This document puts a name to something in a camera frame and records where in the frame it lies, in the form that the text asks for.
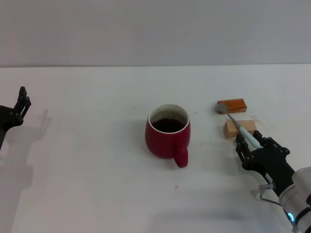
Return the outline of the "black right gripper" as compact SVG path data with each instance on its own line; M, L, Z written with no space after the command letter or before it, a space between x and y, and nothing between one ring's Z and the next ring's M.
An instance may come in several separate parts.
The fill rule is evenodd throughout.
M258 130L253 132L253 136L262 148L250 151L244 137L241 134L236 136L236 152L242 162L242 167L245 170L259 173L267 183L273 183L275 194L280 195L293 184L292 175L295 171L286 161L290 151L273 138L262 136Z

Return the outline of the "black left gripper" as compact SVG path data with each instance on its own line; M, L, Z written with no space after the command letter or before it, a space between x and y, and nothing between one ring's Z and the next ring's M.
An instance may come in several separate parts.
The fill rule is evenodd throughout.
M22 125L23 118L31 106L30 98L24 86L19 90L19 96L14 108L0 106L0 146L2 147L6 133L13 127Z

